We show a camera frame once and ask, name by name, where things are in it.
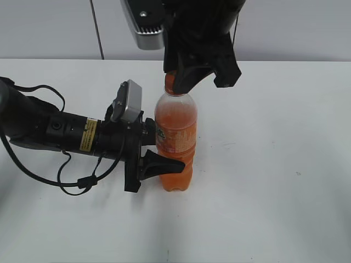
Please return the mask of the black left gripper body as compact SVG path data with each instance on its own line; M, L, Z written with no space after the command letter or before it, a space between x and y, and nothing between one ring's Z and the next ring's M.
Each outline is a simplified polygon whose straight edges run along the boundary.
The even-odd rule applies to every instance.
M155 137L146 135L145 120L141 112L133 122L119 120L112 122L109 116L98 126L94 155L99 159L112 159L114 162L104 173L97 176L100 181L112 173L120 161L124 162L124 190L137 192L140 182L141 147L155 145Z

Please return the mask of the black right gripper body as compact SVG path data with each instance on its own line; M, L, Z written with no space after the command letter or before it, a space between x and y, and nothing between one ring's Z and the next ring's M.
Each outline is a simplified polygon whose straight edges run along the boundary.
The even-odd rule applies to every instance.
M175 71L178 53L208 63L218 88L233 87L241 76L230 29L241 1L172 1L167 9L164 72Z

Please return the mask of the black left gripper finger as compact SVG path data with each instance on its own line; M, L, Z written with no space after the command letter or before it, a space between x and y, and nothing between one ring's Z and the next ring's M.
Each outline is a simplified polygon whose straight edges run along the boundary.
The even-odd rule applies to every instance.
M156 134L156 124L152 118L145 119L145 132L147 136L155 137Z
M182 161L166 158L147 150L140 159L140 181L164 174L181 173L184 168L185 163Z

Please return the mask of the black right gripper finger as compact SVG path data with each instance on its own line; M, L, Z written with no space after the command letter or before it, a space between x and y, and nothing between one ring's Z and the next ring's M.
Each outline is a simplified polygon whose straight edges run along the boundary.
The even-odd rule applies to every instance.
M208 63L184 52L178 53L178 65L173 83L173 92L187 94L204 78L213 73Z

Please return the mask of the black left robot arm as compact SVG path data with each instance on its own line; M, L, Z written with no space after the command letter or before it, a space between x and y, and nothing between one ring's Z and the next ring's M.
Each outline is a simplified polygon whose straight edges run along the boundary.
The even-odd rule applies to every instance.
M17 158L12 146L32 150L57 151L112 160L115 167L124 162L124 189L138 192L141 181L163 174L181 173L185 164L152 151L141 153L143 146L156 143L155 122L143 118L142 88L136 82L123 82L103 120L65 112L31 95L37 87L21 87L1 78L1 141L16 166L29 177L66 190L88 192L102 176L92 174L71 184L42 178L30 172Z

